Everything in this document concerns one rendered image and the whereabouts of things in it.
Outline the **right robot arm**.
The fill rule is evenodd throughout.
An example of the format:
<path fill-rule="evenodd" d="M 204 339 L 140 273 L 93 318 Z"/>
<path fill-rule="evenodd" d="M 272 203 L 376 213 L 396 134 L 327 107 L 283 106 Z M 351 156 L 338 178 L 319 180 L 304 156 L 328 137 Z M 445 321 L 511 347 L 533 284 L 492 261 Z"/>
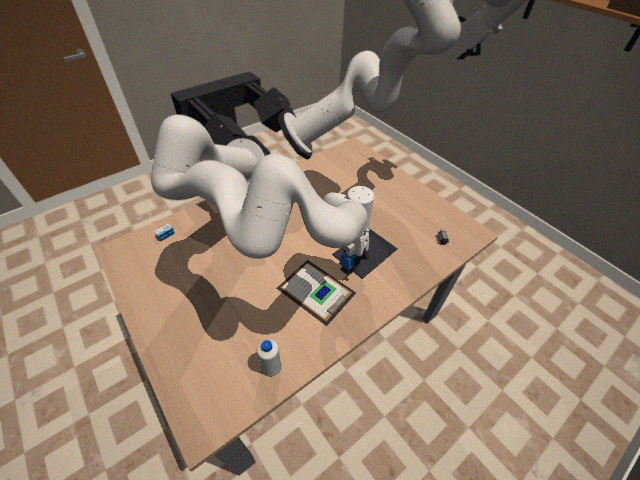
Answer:
<path fill-rule="evenodd" d="M 294 202 L 316 242 L 354 251 L 353 242 L 369 232 L 373 191 L 355 186 L 347 195 L 328 193 L 322 200 L 292 159 L 263 156 L 251 140 L 217 145 L 198 121 L 172 115 L 159 130 L 152 188 L 165 199 L 198 196 L 215 205 L 229 241 L 250 258 L 267 258 L 279 249 Z"/>

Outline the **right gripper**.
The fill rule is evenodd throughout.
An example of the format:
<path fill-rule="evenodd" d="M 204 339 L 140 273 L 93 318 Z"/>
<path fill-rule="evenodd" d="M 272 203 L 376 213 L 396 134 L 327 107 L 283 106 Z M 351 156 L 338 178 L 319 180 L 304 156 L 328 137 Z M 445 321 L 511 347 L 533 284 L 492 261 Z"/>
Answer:
<path fill-rule="evenodd" d="M 359 264 L 361 262 L 362 259 L 367 260 L 369 258 L 369 255 L 367 253 L 368 248 L 369 248 L 369 233 L 365 232 L 364 234 L 362 234 L 361 236 L 359 236 L 354 242 L 353 244 L 355 244 L 355 250 L 352 251 L 356 258 L 354 259 L 354 266 L 356 266 L 357 264 Z"/>

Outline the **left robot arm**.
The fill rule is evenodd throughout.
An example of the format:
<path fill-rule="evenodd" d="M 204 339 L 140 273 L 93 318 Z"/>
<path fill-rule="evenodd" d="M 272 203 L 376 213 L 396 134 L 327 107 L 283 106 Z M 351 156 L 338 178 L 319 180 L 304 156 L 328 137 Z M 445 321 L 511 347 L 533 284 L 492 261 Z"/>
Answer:
<path fill-rule="evenodd" d="M 311 142 L 353 116 L 357 87 L 369 109 L 383 113 L 395 104 L 403 73 L 417 54 L 440 54 L 457 42 L 461 25 L 450 0 L 404 1 L 418 29 L 397 30 L 380 59 L 371 51 L 360 52 L 351 60 L 343 82 L 335 91 L 303 113 L 284 115 L 289 133 L 305 153 L 312 152 Z M 495 34 L 503 29 L 501 23 L 528 0 L 485 1 L 488 4 L 482 6 L 480 18 Z"/>

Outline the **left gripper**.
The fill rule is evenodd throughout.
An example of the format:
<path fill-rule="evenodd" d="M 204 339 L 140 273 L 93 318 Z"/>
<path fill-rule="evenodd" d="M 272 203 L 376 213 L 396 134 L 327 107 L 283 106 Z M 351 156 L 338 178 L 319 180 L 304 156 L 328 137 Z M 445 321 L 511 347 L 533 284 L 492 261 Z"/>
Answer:
<path fill-rule="evenodd" d="M 478 56 L 481 54 L 481 43 L 488 37 L 493 29 L 487 28 L 480 19 L 480 11 L 474 13 L 468 19 L 458 16 L 461 24 L 460 37 L 467 48 L 467 51 L 458 57 L 463 60 L 465 57 Z M 475 47 L 476 46 L 476 47 Z M 476 48 L 476 52 L 473 49 Z M 471 49 L 471 50 L 470 50 Z"/>

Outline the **dark grey flat mat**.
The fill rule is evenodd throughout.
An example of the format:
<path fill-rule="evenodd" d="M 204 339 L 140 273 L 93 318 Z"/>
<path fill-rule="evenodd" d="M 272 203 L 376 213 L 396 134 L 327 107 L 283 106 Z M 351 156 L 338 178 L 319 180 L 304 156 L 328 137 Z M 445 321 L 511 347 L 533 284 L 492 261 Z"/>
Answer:
<path fill-rule="evenodd" d="M 362 279 L 398 249 L 370 228 L 368 233 L 369 248 L 367 253 L 369 259 L 362 259 L 360 262 L 361 265 L 353 271 Z M 340 261 L 342 253 L 344 253 L 344 250 L 340 248 L 332 255 Z"/>

